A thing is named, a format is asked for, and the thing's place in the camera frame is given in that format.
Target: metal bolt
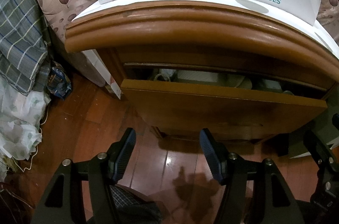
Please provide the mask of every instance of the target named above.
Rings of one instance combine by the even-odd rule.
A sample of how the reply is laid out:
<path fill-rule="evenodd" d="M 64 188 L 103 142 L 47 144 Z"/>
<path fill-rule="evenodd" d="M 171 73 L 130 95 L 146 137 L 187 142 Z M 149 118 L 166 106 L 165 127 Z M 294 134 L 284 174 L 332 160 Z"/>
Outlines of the metal bolt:
<path fill-rule="evenodd" d="M 107 153 L 105 153 L 105 152 L 100 152 L 99 154 L 98 154 L 98 158 L 99 159 L 105 159 L 107 157 Z"/>
<path fill-rule="evenodd" d="M 266 159 L 265 159 L 265 163 L 266 163 L 266 165 L 268 165 L 268 166 L 272 166 L 274 162 L 273 162 L 272 159 L 266 158 Z"/>
<path fill-rule="evenodd" d="M 228 158 L 232 159 L 232 160 L 235 160 L 238 158 L 238 155 L 235 153 L 235 152 L 230 152 L 228 154 Z"/>
<path fill-rule="evenodd" d="M 65 167 L 68 166 L 71 163 L 70 159 L 65 159 L 64 161 L 62 161 L 62 165 L 64 165 Z"/>
<path fill-rule="evenodd" d="M 326 190 L 329 190 L 331 188 L 331 183 L 330 182 L 326 182 L 325 188 L 326 188 Z"/>

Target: wooden floor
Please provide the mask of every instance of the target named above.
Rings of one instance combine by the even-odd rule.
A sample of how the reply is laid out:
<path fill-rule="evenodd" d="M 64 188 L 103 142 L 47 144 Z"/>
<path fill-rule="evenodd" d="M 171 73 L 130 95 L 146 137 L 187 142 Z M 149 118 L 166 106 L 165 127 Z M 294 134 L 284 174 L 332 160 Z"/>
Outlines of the wooden floor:
<path fill-rule="evenodd" d="M 73 75 L 72 84 L 73 92 L 65 101 L 52 101 L 32 170 L 18 177 L 22 197 L 36 205 L 64 158 L 74 162 L 88 160 L 106 151 L 127 127 L 133 127 L 137 143 L 120 184 L 157 201 L 163 223 L 213 223 L 224 188 L 212 179 L 198 142 L 166 138 L 159 141 L 127 101 L 113 99 L 77 74 Z M 310 156 L 278 158 L 265 144 L 227 148 L 249 160 L 271 157 L 294 197 L 309 201 L 318 169 Z M 92 209 L 86 183 L 83 192 L 89 217 Z"/>

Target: plaid cloth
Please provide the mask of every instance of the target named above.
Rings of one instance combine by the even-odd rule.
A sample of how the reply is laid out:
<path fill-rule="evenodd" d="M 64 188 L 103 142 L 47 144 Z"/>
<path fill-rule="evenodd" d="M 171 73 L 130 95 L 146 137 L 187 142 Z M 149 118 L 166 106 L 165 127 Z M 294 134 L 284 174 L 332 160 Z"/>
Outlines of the plaid cloth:
<path fill-rule="evenodd" d="M 119 186 L 110 188 L 122 224 L 160 224 L 162 222 L 161 212 L 154 202 L 146 202 Z"/>
<path fill-rule="evenodd" d="M 50 42 L 37 0 L 0 0 L 0 74 L 19 92 L 43 91 Z"/>

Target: open drawer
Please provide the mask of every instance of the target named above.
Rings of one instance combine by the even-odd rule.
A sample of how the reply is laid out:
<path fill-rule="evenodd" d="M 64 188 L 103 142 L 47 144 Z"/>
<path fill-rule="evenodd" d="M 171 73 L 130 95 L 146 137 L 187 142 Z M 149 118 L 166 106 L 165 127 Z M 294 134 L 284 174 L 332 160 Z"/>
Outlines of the open drawer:
<path fill-rule="evenodd" d="M 227 139 L 262 139 L 292 132 L 327 108 L 323 100 L 202 84 L 125 79 L 121 89 L 148 125 L 196 137 L 207 127 Z"/>

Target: black metal bracket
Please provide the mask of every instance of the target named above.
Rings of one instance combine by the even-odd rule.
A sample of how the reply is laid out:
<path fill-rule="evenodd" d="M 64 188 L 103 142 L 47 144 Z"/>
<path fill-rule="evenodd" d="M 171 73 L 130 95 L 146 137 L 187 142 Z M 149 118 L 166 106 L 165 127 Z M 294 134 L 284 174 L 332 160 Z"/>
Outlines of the black metal bracket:
<path fill-rule="evenodd" d="M 110 185 L 123 177 L 135 143 L 135 131 L 128 128 L 120 141 L 89 161 L 63 160 L 45 189 L 31 224 L 85 224 L 81 181 L 89 182 L 94 222 L 120 224 Z"/>
<path fill-rule="evenodd" d="M 339 130 L 339 114 L 334 114 L 332 124 Z M 328 146 L 311 130 L 304 135 L 304 145 L 317 163 L 318 183 L 311 203 L 319 210 L 312 223 L 335 223 L 339 211 L 339 164 Z"/>
<path fill-rule="evenodd" d="M 248 224 L 303 224 L 303 216 L 285 179 L 273 160 L 261 163 L 228 152 L 208 129 L 200 132 L 200 145 L 213 178 L 226 185 L 214 224 L 239 224 L 245 209 L 246 183 L 254 180 Z"/>

